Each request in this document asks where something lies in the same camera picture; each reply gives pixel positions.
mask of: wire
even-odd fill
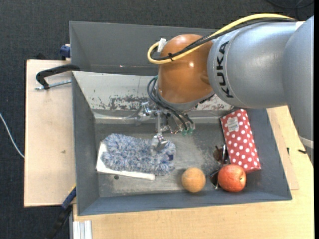
[[[10,133],[10,130],[9,130],[9,128],[8,128],[8,126],[7,126],[7,124],[6,124],[5,120],[4,120],[4,118],[2,117],[2,114],[1,114],[1,113],[0,113],[0,118],[1,118],[1,120],[2,120],[2,122],[3,122],[3,124],[4,124],[4,126],[5,126],[5,128],[6,128],[6,130],[7,130],[7,132],[8,132],[8,135],[10,136],[10,139],[11,139],[11,141],[12,141],[12,143],[13,143],[15,149],[17,150],[17,152],[19,153],[19,155],[24,158],[23,153],[19,150],[19,148],[17,147],[17,145],[16,145],[14,139],[12,138],[12,135],[11,135],[11,133]]]
[[[169,105],[163,103],[160,99],[156,98],[156,97],[153,95],[153,90],[154,90],[154,88],[155,88],[156,81],[157,81],[157,77],[154,77],[154,78],[152,78],[152,79],[149,81],[149,83],[148,83],[147,91],[148,91],[148,95],[149,95],[150,99],[151,99],[154,103],[156,103],[158,106],[160,106],[160,107],[162,107],[162,108],[164,108],[164,109],[167,109],[168,111],[170,111],[171,113],[173,113],[173,114],[182,122],[182,124],[183,124],[185,130],[188,130],[185,121],[181,118],[181,116],[182,116],[182,117],[186,118],[191,124],[193,124],[194,122],[188,117],[188,115],[185,115],[185,114],[181,113],[180,111],[175,110],[173,107],[171,107],[171,106],[169,106]]]
[[[172,61],[180,59],[180,58],[188,55],[189,53],[199,49],[202,45],[204,45],[204,43],[206,43],[212,39],[216,39],[216,38],[220,37],[221,35],[224,35],[224,34],[231,32],[235,29],[238,29],[238,28],[241,28],[244,26],[248,26],[250,24],[256,24],[259,22],[265,22],[265,21],[271,21],[271,20],[296,21],[293,18],[279,15],[279,14],[273,14],[273,13],[261,13],[261,14],[250,15],[250,16],[238,19],[238,20],[228,24],[227,26],[221,28],[220,30],[198,39],[197,41],[193,42],[192,44],[188,45],[187,47],[185,47],[184,49],[182,49],[181,51],[179,51],[175,54],[169,54],[169,56],[162,57],[159,59],[152,58],[152,55],[153,55],[155,49],[159,45],[159,42],[156,42],[148,50],[148,53],[147,53],[148,60],[153,64],[170,63]]]
[[[312,2],[310,2],[310,3],[306,4],[306,5],[298,6],[298,5],[300,5],[303,1],[305,1],[305,0],[300,0],[298,3],[296,3],[296,5],[295,5],[294,7],[288,7],[288,6],[283,6],[283,5],[274,3],[274,2],[271,1],[271,0],[266,0],[266,1],[267,1],[268,3],[270,3],[270,4],[272,4],[273,6],[276,6],[276,7],[282,8],[282,9],[291,9],[291,10],[294,10],[294,9],[302,9],[302,8],[305,8],[305,7],[307,7],[307,6],[312,5],[312,4],[315,2],[315,0],[313,0]]]

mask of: metal clamp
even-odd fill
[[[58,67],[54,67],[54,68],[50,68],[50,69],[38,72],[37,75],[35,76],[35,78],[42,85],[42,87],[39,87],[36,89],[37,90],[40,90],[40,89],[48,90],[50,87],[55,87],[55,86],[69,83],[69,82],[64,81],[61,83],[48,84],[46,82],[46,80],[44,79],[45,77],[49,77],[52,75],[56,75],[56,74],[60,74],[60,73],[68,72],[68,71],[80,71],[80,67],[78,67],[77,65],[73,65],[73,64],[67,64],[67,65],[62,65],[62,66],[58,66]]]

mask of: wooden table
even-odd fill
[[[29,60],[26,80],[24,205],[60,205],[75,183],[71,86],[36,91],[38,71],[67,61]],[[68,79],[69,73],[50,82]],[[77,216],[92,221],[94,239],[314,238],[314,169],[287,107],[268,109],[293,199],[194,209]]]

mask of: yellow cable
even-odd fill
[[[287,16],[283,16],[283,15],[279,15],[279,14],[273,14],[273,13],[261,13],[261,14],[255,14],[255,15],[250,15],[250,16],[247,16],[247,17],[244,17],[244,18],[240,18],[230,24],[228,24],[227,26],[221,28],[220,30],[214,32],[213,34],[211,34],[209,37],[213,37],[217,34],[220,34],[222,32],[225,32],[239,24],[242,24],[242,23],[245,23],[245,22],[248,22],[248,21],[251,21],[251,20],[255,20],[255,19],[260,19],[260,18],[289,18],[289,19],[292,19],[290,17],[287,17]],[[201,44],[201,45],[198,45],[190,50],[187,50],[186,52],[182,53],[182,54],[179,54],[177,56],[175,56],[172,60],[175,61],[177,59],[180,59],[186,55],[188,55],[189,53],[199,49],[202,45],[204,45],[205,43]],[[153,63],[153,64],[166,64],[166,63],[169,63],[169,62],[172,62],[172,60],[170,58],[168,59],[165,59],[165,60],[155,60],[151,57],[151,52],[159,45],[159,42],[156,42],[154,43],[148,50],[148,60]]]

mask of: apple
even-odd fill
[[[196,193],[201,191],[206,184],[206,177],[203,171],[197,167],[188,168],[181,177],[184,189]]]
[[[239,192],[245,188],[247,176],[244,168],[229,164],[219,170],[217,180],[223,190]]]

